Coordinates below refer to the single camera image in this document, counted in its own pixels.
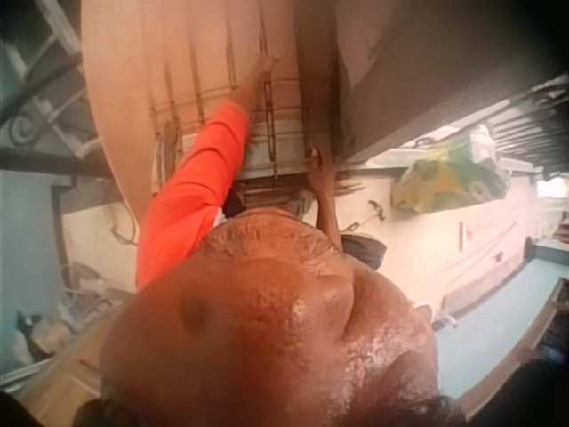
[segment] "cord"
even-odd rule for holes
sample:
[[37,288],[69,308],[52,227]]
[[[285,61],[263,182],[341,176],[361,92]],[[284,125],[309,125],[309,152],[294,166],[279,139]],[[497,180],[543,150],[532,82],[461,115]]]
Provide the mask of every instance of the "cord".
[[[112,188],[113,188],[113,183],[111,182],[110,185],[108,186],[108,189],[107,189],[107,195],[112,190]],[[132,234],[129,238],[126,238],[125,236],[123,236],[121,233],[118,232],[118,219],[116,218],[115,210],[113,209],[111,204],[107,204],[105,206],[105,212],[106,212],[107,219],[110,220],[110,221],[108,221],[110,223],[109,230],[113,234],[113,236],[115,237],[115,240],[118,243],[120,243],[121,245],[138,246],[139,245],[138,242],[136,242],[134,240],[136,238],[136,218],[134,218],[134,214],[131,212],[131,210],[129,209],[128,205],[126,204],[126,202],[124,200],[121,201],[121,205],[123,205],[124,209],[126,209],[126,212],[128,212],[128,215],[131,219]]]

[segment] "wooden surface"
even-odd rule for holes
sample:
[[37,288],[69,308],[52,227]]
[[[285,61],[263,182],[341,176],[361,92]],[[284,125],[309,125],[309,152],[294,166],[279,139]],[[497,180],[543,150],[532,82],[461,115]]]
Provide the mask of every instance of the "wooden surface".
[[[83,1],[84,68],[93,118],[119,187],[139,220],[151,198],[157,143],[168,134],[179,158],[180,136],[199,130],[251,71],[261,49],[279,54],[281,61],[268,85],[272,108],[261,99],[253,122],[311,124],[310,117],[326,122],[333,33],[323,11],[331,6],[324,0],[305,3]],[[269,129],[261,129],[261,149],[269,150]],[[278,146],[279,126],[276,130]],[[295,134],[299,141],[305,136]]]
[[69,427],[77,409],[100,394],[99,353],[120,309],[100,319],[50,362],[20,395],[45,427]]

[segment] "hair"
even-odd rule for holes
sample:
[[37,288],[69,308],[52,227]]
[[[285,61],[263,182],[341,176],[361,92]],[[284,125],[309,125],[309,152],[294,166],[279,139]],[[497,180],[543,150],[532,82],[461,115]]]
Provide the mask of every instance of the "hair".
[[[466,417],[454,400],[439,396],[408,407],[396,407],[388,420],[374,416],[361,427],[463,427]],[[83,404],[73,427],[151,427],[151,423],[114,400],[95,399]]]

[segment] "person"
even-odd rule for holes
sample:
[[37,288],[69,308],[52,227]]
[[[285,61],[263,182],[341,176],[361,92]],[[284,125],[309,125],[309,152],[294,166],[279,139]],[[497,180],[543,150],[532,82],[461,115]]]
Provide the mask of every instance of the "person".
[[[101,396],[74,426],[464,425],[439,396],[430,325],[340,250],[335,217],[319,214],[324,232],[276,208],[223,221],[276,63],[261,56],[153,200],[140,291],[102,347]],[[321,208],[333,204],[326,190]]]

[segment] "wall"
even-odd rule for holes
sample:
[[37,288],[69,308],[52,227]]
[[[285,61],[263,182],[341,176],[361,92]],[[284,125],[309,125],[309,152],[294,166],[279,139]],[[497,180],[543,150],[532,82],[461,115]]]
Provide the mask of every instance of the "wall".
[[62,285],[52,212],[52,185],[68,178],[0,173],[0,300],[2,372],[18,366],[11,352],[16,310],[26,315],[56,306]]
[[[391,178],[360,176],[354,180],[365,188],[336,198],[340,229],[363,220],[373,210],[368,200],[382,205],[386,220],[373,218],[357,232],[374,236],[388,247],[379,272],[413,301],[428,301],[438,309],[445,295],[473,287],[486,274],[492,282],[485,284],[486,290],[499,285],[522,262],[536,203],[528,177],[514,178],[505,200],[424,214],[391,208]],[[304,221],[315,223],[316,217],[314,203]],[[497,262],[495,255],[500,252]]]

